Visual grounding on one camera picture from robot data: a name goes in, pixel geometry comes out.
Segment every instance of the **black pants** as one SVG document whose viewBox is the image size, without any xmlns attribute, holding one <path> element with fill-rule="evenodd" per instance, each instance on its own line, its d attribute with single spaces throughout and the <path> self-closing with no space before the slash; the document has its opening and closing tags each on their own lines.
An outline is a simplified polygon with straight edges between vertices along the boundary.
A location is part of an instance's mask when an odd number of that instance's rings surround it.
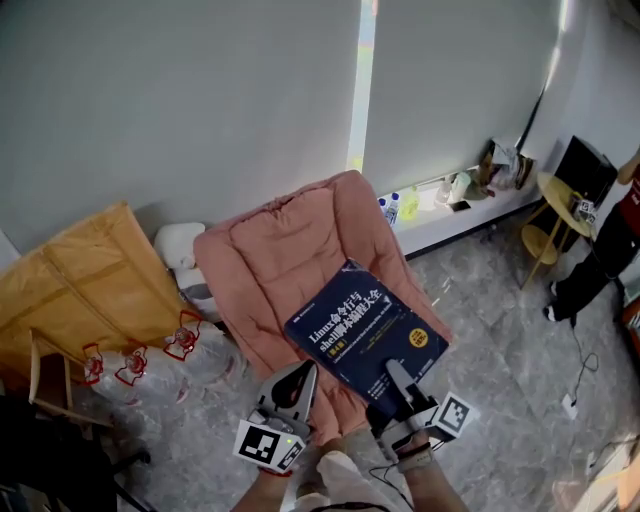
<svg viewBox="0 0 640 512">
<path fill-rule="evenodd" d="M 639 237 L 616 205 L 604 221 L 589 256 L 558 283 L 558 300 L 553 305 L 556 320 L 570 318 L 589 304 L 633 261 L 639 246 Z"/>
</svg>

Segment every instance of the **white pants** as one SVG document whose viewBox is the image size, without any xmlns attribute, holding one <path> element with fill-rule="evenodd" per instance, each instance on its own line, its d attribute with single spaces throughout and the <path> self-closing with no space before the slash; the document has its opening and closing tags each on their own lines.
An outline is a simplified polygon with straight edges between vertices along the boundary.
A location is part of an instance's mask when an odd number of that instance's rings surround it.
<svg viewBox="0 0 640 512">
<path fill-rule="evenodd" d="M 354 462 L 344 453 L 338 451 L 327 453 L 318 462 L 317 470 L 322 476 L 329 496 L 323 496 L 317 492 L 302 496 L 296 501 L 294 512 L 311 512 L 314 508 L 348 501 L 382 505 L 392 512 L 397 510 L 360 474 Z"/>
</svg>

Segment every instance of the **yellow circle sticker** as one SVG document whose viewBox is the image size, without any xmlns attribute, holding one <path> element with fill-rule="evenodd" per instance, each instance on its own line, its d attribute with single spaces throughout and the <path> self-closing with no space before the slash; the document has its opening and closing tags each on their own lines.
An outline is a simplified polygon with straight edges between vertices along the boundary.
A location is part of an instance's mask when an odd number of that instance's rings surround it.
<svg viewBox="0 0 640 512">
<path fill-rule="evenodd" d="M 429 336 L 424 329 L 414 329 L 409 333 L 409 342 L 416 348 L 422 348 L 429 341 Z"/>
</svg>

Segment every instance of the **roller blind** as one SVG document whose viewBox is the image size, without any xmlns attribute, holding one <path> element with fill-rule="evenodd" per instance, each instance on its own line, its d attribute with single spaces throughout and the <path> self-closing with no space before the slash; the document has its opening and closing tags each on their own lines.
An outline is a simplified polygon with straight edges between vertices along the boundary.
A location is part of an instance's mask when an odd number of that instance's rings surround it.
<svg viewBox="0 0 640 512">
<path fill-rule="evenodd" d="M 359 22 L 359 0 L 10 0 L 0 225 L 27 250 L 126 199 L 152 233 L 344 170 Z"/>
<path fill-rule="evenodd" d="M 542 90 L 557 0 L 381 1 L 363 173 L 378 193 L 515 144 Z"/>
</svg>

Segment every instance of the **book cover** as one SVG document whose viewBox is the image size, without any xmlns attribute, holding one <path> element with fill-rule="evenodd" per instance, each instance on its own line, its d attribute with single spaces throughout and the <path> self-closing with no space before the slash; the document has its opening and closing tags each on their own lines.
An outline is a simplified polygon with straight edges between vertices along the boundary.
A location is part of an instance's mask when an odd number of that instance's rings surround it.
<svg viewBox="0 0 640 512">
<path fill-rule="evenodd" d="M 449 346 L 351 259 L 284 329 L 316 361 L 387 416 L 397 412 L 400 395 L 390 389 L 385 363 L 399 360 L 419 381 Z"/>
</svg>

